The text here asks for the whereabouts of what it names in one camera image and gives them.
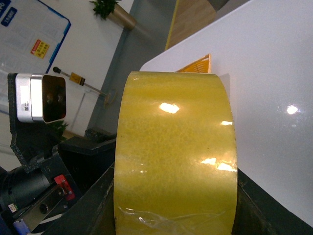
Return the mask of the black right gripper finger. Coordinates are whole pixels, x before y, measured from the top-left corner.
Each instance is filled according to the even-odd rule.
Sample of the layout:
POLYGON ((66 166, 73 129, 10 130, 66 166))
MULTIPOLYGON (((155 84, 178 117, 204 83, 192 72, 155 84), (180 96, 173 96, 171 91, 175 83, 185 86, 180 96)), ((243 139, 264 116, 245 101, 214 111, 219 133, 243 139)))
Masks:
POLYGON ((313 228, 287 210, 241 170, 233 235, 311 235, 313 228))

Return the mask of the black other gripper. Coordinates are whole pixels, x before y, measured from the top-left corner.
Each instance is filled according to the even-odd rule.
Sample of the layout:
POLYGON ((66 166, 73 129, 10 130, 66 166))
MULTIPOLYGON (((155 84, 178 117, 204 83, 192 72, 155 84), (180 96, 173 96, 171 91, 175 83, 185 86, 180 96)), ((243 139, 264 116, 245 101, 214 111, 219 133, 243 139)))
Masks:
POLYGON ((113 235, 113 177, 116 133, 90 128, 86 138, 72 137, 39 160, 45 177, 63 187, 77 203, 45 235, 113 235))

